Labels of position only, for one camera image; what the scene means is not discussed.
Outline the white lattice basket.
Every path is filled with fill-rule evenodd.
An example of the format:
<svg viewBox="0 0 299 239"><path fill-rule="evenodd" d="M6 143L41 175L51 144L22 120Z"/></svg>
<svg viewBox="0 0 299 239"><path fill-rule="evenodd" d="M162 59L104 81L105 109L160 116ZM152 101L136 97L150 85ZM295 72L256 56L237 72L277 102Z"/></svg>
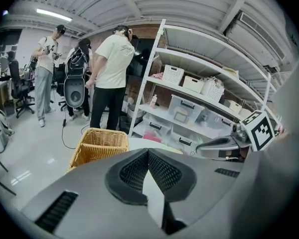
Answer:
<svg viewBox="0 0 299 239"><path fill-rule="evenodd" d="M224 85L222 81L217 78L209 78L204 80L204 85L200 93L216 102L219 102L224 93Z"/></svg>
<svg viewBox="0 0 299 239"><path fill-rule="evenodd" d="M172 67L171 65L165 65L162 80L175 85L179 85L183 74L183 69Z"/></svg>

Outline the round white table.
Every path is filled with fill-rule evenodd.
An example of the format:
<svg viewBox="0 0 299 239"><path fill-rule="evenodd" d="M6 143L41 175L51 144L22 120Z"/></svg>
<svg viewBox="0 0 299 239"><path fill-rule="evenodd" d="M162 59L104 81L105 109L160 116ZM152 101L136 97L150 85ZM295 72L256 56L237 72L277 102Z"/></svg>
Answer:
<svg viewBox="0 0 299 239"><path fill-rule="evenodd" d="M144 138L129 137L128 141L129 141L129 149L130 150L143 149L143 148L160 148L160 149L164 149L164 150L171 151L174 153L183 154L181 151L174 149L172 147L169 147L165 144L162 144L162 143L159 143L156 141L152 141L152 140L148 140L148 139L144 139Z"/></svg>

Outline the black waste bin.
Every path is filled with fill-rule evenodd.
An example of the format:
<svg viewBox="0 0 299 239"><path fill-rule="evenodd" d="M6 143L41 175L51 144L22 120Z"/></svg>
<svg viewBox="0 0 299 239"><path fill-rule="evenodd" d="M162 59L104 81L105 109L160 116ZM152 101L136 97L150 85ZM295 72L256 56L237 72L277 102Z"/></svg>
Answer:
<svg viewBox="0 0 299 239"><path fill-rule="evenodd" d="M132 122L132 119L130 117L120 116L120 123L119 123L120 131L123 131L126 134L129 134L131 122Z"/></svg>

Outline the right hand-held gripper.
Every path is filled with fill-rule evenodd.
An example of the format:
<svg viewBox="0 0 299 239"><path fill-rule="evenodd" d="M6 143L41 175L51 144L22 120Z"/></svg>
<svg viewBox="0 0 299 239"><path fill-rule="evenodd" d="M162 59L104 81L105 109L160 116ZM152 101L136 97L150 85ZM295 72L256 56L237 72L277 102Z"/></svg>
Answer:
<svg viewBox="0 0 299 239"><path fill-rule="evenodd" d="M275 133L266 112L256 110L233 125L231 135L243 143L250 143L253 151L265 149L275 138ZM228 145L230 137L218 137L196 147L196 152L206 159L238 159L240 149Z"/></svg>

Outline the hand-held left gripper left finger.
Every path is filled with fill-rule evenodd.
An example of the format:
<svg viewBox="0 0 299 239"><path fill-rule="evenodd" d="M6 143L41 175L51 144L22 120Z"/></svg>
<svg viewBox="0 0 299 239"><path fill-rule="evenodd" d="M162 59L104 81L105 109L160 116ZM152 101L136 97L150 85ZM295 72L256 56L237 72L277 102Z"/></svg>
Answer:
<svg viewBox="0 0 299 239"><path fill-rule="evenodd" d="M163 239L143 195L147 149L78 166L23 209L42 239Z"/></svg>

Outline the black office chair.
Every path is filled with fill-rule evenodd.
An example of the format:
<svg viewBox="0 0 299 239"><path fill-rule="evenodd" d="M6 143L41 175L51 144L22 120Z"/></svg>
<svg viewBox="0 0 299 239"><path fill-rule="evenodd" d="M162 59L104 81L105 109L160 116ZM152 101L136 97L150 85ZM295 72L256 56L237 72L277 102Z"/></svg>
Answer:
<svg viewBox="0 0 299 239"><path fill-rule="evenodd" d="M17 60L13 59L9 62L9 71L12 87L11 96L16 100L16 118L18 119L20 114L24 111L29 111L34 114L34 110L31 108L31 106L34 106L34 103L29 102L29 99L33 99L29 95L30 85L26 83L25 79L21 79Z"/></svg>

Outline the ceiling tube light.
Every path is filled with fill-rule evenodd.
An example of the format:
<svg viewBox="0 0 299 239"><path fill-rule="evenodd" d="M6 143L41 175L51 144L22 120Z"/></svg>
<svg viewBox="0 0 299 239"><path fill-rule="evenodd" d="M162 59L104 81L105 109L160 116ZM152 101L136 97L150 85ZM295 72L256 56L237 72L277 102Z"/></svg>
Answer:
<svg viewBox="0 0 299 239"><path fill-rule="evenodd" d="M61 20L67 21L67 22L72 21L72 18L70 18L70 17L64 16L64 15L61 15L61 14L58 14L58 13L55 13L55 12L51 12L51 11L48 11L48 10L37 8L36 12L39 13L39 14L55 17L55 18L58 18L58 19L61 19Z"/></svg>

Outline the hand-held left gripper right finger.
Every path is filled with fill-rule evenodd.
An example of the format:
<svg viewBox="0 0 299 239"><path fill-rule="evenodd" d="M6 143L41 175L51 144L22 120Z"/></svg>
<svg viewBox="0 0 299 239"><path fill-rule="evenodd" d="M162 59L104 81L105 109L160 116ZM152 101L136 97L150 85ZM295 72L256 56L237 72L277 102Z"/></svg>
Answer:
<svg viewBox="0 0 299 239"><path fill-rule="evenodd" d="M227 193L240 163L149 149L149 215L166 233L189 227Z"/></svg>

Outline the person's grey hoodie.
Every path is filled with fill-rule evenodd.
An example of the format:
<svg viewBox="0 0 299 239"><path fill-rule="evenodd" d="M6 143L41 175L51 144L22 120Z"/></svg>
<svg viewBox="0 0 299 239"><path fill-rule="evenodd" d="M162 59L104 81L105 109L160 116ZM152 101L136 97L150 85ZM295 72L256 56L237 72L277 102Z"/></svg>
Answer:
<svg viewBox="0 0 299 239"><path fill-rule="evenodd" d="M299 239L299 61L274 101L284 131L256 153L257 173L230 239Z"/></svg>

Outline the white air conditioner unit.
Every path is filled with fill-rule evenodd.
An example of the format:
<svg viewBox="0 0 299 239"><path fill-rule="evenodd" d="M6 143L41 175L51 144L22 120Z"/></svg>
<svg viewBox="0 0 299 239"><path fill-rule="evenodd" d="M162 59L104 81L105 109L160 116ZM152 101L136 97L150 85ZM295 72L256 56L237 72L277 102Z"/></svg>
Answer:
<svg viewBox="0 0 299 239"><path fill-rule="evenodd" d="M272 36L248 14L240 11L224 34L261 66L279 72L285 54Z"/></svg>

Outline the cream storage basket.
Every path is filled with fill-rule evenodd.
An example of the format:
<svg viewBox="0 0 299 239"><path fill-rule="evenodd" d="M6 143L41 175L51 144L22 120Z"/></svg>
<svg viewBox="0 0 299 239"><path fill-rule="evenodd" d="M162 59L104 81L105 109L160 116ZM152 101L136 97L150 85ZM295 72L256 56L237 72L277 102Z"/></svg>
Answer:
<svg viewBox="0 0 299 239"><path fill-rule="evenodd" d="M185 76L182 86L196 93L201 93L204 86L204 82L190 76Z"/></svg>

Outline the white shelving unit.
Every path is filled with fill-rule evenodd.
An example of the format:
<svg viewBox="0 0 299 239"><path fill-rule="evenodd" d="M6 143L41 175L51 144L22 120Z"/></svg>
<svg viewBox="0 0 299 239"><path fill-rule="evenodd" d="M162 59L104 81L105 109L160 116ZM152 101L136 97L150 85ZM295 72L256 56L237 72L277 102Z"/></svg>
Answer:
<svg viewBox="0 0 299 239"><path fill-rule="evenodd" d="M135 111L160 117L172 126L166 136L160 137L146 133L144 122L133 121L130 134L152 138L191 153L200 143L229 135L233 125L254 110L266 112L273 129L281 126L281 119L269 107L276 92L271 75L233 45L210 34L162 20L149 52ZM179 85L162 80L165 65L184 70ZM220 101L184 88L185 76L203 82L209 78L222 81L224 93ZM154 94L157 94L157 101L151 109ZM184 124L168 116L171 95L204 107L194 124Z"/></svg>

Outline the wicker basket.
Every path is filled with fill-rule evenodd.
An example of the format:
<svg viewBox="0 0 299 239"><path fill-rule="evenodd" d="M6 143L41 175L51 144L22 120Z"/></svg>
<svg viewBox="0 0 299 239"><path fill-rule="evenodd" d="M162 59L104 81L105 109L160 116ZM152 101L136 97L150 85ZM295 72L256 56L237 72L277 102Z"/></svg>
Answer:
<svg viewBox="0 0 299 239"><path fill-rule="evenodd" d="M68 171L127 151L129 151L129 141L125 132L91 127L83 133L77 144Z"/></svg>

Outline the clear storage bin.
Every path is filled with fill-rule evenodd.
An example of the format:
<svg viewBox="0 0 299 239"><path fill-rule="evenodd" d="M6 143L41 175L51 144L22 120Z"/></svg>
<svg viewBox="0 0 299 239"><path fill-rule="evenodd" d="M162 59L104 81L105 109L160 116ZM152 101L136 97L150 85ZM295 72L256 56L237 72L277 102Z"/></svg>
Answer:
<svg viewBox="0 0 299 239"><path fill-rule="evenodd" d="M172 123L160 117L146 113L143 117L145 123L145 132L152 133L155 136L166 136L171 130Z"/></svg>
<svg viewBox="0 0 299 239"><path fill-rule="evenodd" d="M204 107L176 95L171 95L168 116L184 124L194 124Z"/></svg>

